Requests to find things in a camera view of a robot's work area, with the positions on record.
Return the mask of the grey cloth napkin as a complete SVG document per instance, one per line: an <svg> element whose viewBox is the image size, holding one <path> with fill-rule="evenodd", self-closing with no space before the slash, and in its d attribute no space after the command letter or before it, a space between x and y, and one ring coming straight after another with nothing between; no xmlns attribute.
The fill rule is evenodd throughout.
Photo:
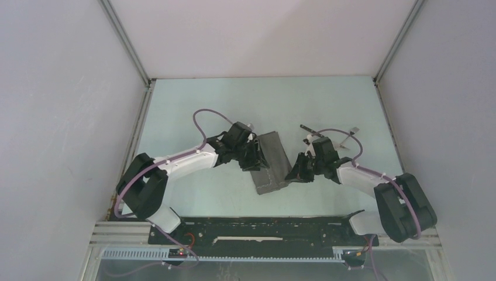
<svg viewBox="0 0 496 281"><path fill-rule="evenodd" d="M292 169L277 131L259 136L261 149L269 165L268 169L250 172L258 195L271 193L289 186L285 179Z"/></svg>

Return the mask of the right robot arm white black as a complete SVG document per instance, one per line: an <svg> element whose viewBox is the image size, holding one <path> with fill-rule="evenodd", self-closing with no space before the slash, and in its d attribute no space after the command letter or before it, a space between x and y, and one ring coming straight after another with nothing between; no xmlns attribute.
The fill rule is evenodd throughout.
<svg viewBox="0 0 496 281"><path fill-rule="evenodd" d="M416 177L404 173L395 178L374 174L352 163L351 158L317 158L300 153L285 180L310 183L323 175L336 184L356 188L375 199L376 211L350 214L340 229L340 237L349 245L358 243L364 235L387 234L402 243L417 239L422 231L434 227L438 218Z"/></svg>

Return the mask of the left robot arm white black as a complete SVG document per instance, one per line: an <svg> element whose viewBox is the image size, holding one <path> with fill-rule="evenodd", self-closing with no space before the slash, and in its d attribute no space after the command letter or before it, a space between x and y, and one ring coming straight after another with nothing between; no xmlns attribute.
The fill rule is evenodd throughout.
<svg viewBox="0 0 496 281"><path fill-rule="evenodd" d="M244 172L260 171L270 166L258 137L249 133L234 140L224 132L210 137L199 148L170 157L152 158L141 153L134 158L121 177L116 192L140 220L147 220L163 230L162 236L171 244L184 239L181 217L170 207L167 185L199 170L214 168L230 161L238 162Z"/></svg>

